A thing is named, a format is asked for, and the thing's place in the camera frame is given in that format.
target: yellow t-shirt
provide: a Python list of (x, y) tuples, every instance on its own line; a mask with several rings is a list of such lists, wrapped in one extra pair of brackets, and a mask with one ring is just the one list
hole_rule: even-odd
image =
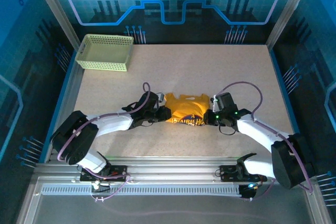
[(165, 98), (165, 106), (172, 112), (172, 117), (167, 122), (184, 123), (191, 126), (204, 125), (203, 115), (209, 109), (209, 96), (181, 94), (179, 98), (176, 98), (173, 93), (168, 93)]

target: yellow-green basket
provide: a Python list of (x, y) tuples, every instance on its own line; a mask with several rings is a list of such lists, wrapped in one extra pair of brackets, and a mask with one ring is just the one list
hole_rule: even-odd
[(127, 71), (133, 40), (132, 36), (86, 34), (76, 61), (84, 69)]

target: glass wall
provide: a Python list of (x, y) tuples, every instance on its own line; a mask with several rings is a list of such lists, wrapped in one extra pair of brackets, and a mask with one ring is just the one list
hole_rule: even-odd
[(73, 48), (44, 0), (0, 7), (0, 219), (15, 223)]
[(137, 44), (264, 44), (287, 0), (60, 0), (82, 40), (133, 36)]
[[(320, 161), (319, 172), (335, 175), (336, 0), (301, 0), (274, 52), (299, 129)], [(336, 217), (336, 209), (330, 210)]]

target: beige table surface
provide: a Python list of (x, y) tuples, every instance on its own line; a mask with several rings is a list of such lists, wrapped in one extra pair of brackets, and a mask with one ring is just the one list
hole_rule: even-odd
[[(114, 112), (138, 101), (147, 81), (153, 92), (210, 97), (224, 86), (246, 80), (260, 87), (264, 102), (256, 117), (292, 133), (286, 107), (267, 47), (262, 45), (134, 45), (128, 72), (86, 70), (75, 110), (84, 114)], [(228, 89), (239, 109), (252, 110), (259, 94), (241, 84)], [(230, 133), (231, 129), (222, 128)], [(106, 156), (238, 157), (267, 153), (248, 136), (220, 134), (217, 127), (193, 127), (167, 122), (113, 132), (96, 139), (93, 147)]]

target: green plastic basket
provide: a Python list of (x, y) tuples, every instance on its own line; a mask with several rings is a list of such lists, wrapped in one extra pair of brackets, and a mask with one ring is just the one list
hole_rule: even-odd
[(132, 36), (86, 34), (76, 61), (84, 69), (127, 71), (133, 40)]

